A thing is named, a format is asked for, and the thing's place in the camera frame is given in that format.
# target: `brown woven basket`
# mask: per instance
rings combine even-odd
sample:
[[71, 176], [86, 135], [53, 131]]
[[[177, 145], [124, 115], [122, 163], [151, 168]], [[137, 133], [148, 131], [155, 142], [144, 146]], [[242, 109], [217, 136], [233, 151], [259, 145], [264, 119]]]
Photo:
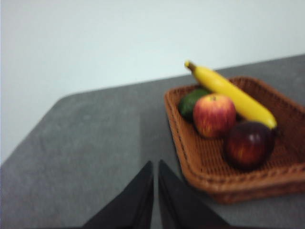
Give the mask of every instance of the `brown woven basket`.
[[226, 204], [305, 191], [305, 108], [260, 80], [239, 76], [230, 81], [274, 114], [279, 135], [273, 153], [251, 172], [230, 167], [222, 158], [223, 139], [200, 137], [178, 112], [180, 99], [198, 85], [174, 88], [166, 92], [164, 100], [186, 180]]

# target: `apple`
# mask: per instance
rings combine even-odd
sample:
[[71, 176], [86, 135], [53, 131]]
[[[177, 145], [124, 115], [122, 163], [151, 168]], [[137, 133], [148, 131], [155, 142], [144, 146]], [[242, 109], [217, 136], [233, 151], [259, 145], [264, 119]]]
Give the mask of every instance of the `apple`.
[[222, 94], [200, 98], [193, 109], [194, 125], [204, 137], [222, 137], [234, 126], [236, 109], [232, 100]]
[[275, 145], [275, 131], [259, 122], [235, 125], [224, 140], [224, 158], [235, 168], [252, 170], [261, 166]]

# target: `banana stem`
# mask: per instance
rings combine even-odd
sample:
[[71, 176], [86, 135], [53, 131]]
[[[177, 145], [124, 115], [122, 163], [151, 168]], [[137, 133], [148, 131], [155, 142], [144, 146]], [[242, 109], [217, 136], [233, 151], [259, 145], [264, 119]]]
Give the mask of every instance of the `banana stem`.
[[196, 68], [196, 65], [193, 64], [192, 62], [190, 61], [186, 61], [184, 63], [185, 67], [187, 67], [188, 69], [190, 69], [192, 72], [195, 71], [195, 68]]

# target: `banana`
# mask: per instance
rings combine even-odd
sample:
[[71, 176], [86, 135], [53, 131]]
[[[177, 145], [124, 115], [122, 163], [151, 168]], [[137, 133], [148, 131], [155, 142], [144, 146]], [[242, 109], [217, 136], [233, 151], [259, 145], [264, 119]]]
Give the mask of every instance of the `banana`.
[[189, 61], [186, 61], [184, 65], [192, 71], [192, 74], [199, 84], [210, 91], [224, 94], [231, 98], [236, 111], [246, 120], [263, 123], [270, 129], [276, 128], [277, 123], [275, 117], [266, 107], [236, 87], [223, 76], [211, 69], [196, 66]]

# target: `gray table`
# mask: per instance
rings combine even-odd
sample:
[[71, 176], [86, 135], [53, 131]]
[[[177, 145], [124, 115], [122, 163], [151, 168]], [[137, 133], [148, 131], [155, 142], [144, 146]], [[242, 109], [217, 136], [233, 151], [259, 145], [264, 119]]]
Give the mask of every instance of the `gray table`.
[[[305, 105], [305, 55], [219, 70], [250, 75]], [[182, 177], [165, 113], [165, 91], [191, 76], [60, 99], [1, 167], [1, 228], [80, 226], [119, 194], [148, 161]], [[161, 227], [155, 179], [152, 229]], [[305, 228], [305, 194], [217, 204], [229, 223]]]

